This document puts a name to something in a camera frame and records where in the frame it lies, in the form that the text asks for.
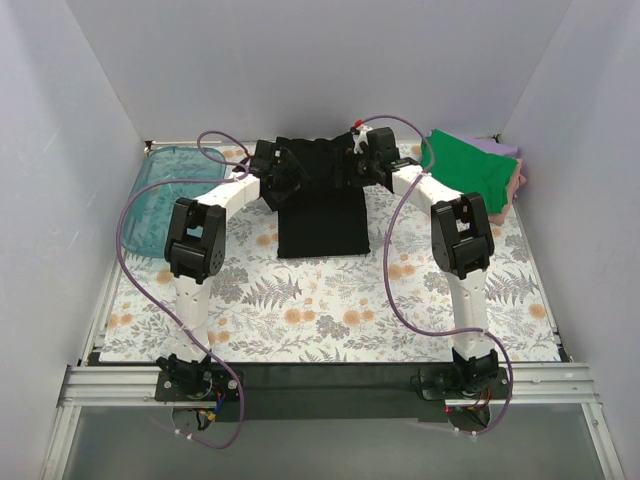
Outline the black t-shirt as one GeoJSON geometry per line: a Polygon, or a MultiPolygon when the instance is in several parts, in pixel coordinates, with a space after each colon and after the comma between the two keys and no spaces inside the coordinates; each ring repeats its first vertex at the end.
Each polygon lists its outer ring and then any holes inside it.
{"type": "Polygon", "coordinates": [[[365,255],[370,252],[367,208],[361,187],[336,187],[334,167],[354,147],[350,133],[332,139],[277,137],[311,184],[278,209],[280,259],[365,255]]]}

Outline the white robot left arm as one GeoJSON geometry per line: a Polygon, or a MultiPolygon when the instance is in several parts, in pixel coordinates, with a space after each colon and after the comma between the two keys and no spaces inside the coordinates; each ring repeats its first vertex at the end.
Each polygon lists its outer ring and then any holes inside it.
{"type": "Polygon", "coordinates": [[[249,162],[221,185],[175,202],[164,256],[174,276],[181,334],[171,355],[157,363],[181,394],[200,400],[223,388],[209,366],[207,323],[212,280],[225,259],[227,221],[260,198],[277,209],[308,183],[288,148],[260,140],[249,162]]]}

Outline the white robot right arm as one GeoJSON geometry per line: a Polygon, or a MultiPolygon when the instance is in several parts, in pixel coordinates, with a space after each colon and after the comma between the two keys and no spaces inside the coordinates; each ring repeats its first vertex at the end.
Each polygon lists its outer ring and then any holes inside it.
{"type": "Polygon", "coordinates": [[[348,180],[363,185],[377,184],[400,198],[394,210],[383,246],[383,282],[391,310],[401,324],[428,338],[451,337],[452,361],[439,373],[422,376],[426,384],[443,391],[475,397],[489,389],[498,377],[499,359],[488,331],[485,282],[495,245],[483,198],[478,193],[461,194],[430,173],[435,154],[426,146],[426,166],[402,158],[394,132],[373,129],[361,121],[351,128],[354,148],[344,160],[348,180]],[[449,331],[421,330],[406,320],[393,299],[388,256],[391,236],[405,204],[428,215],[431,224],[432,256],[449,285],[454,328],[449,331]]]}

